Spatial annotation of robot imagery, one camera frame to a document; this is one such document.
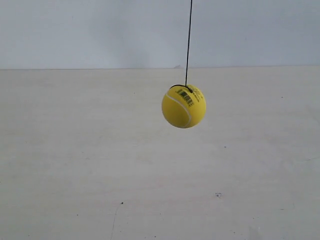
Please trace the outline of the yellow tennis ball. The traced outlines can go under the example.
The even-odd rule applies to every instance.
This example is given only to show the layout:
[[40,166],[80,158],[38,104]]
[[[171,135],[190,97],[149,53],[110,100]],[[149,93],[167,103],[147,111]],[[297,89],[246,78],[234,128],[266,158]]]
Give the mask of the yellow tennis ball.
[[206,114],[206,100],[194,85],[174,85],[164,95],[161,110],[166,121],[187,129],[199,124]]

